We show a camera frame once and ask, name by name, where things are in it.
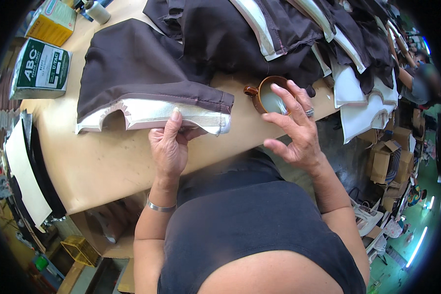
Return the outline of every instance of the white bottle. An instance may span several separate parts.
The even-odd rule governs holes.
[[[100,25],[105,24],[111,14],[98,1],[88,0],[85,3],[85,13]]]

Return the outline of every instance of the green floor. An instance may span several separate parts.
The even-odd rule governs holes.
[[[435,142],[435,133],[427,131],[426,139]],[[409,267],[409,271],[401,269],[400,266],[387,254],[385,254],[388,265],[386,266],[379,258],[376,258],[371,264],[370,283],[368,286],[368,293],[371,293],[371,285],[374,281],[380,280],[381,285],[373,293],[387,294],[387,293],[399,293],[408,278],[411,277],[412,272],[418,267],[419,262],[424,258],[426,249],[431,243],[431,238],[435,232],[435,228],[438,226],[439,214],[441,208],[441,185],[437,182],[437,169],[436,162],[430,159],[429,165],[426,167],[421,164],[418,173],[418,184],[422,189],[428,190],[427,199],[424,201],[429,204],[431,197],[434,195],[435,200],[431,210],[423,209],[423,204],[418,203],[404,211],[406,220],[404,223],[410,223],[412,226],[409,231],[399,238],[389,238],[388,245],[391,245],[396,251],[400,253],[407,261],[410,259],[413,251],[415,250],[418,241],[422,235],[425,227],[428,226],[427,233],[423,239],[422,244],[415,256],[412,264]],[[410,232],[413,232],[414,238],[410,243],[406,242],[406,238]]]

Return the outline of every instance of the tan table surface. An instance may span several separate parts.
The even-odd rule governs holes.
[[[85,54],[93,34],[120,21],[136,18],[156,28],[142,13],[145,0],[114,0],[107,7],[111,19],[104,25],[77,16],[75,32],[63,49],[73,52],[67,92],[57,99],[23,100],[21,109],[33,113],[39,131],[47,172],[68,214],[129,196],[152,186],[154,162],[147,140],[148,130],[125,131],[121,121],[112,121],[101,133],[75,134],[76,106]],[[246,85],[259,80],[242,74],[218,73],[211,86],[235,96],[231,129],[216,137],[207,134],[189,143],[189,160],[184,173],[206,167],[263,143],[284,132],[263,122],[251,98],[243,93]],[[333,91],[322,80],[314,84],[316,119],[335,113]]]

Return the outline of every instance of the woman's left hand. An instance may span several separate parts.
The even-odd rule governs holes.
[[[176,107],[165,128],[155,128],[148,133],[157,176],[170,179],[180,177],[188,162],[188,141],[207,133],[202,128],[178,133],[182,119]]]

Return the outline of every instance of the yellow basket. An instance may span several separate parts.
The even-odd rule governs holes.
[[[99,255],[84,237],[68,236],[64,241],[61,241],[61,244],[76,262],[92,267],[96,266]]]

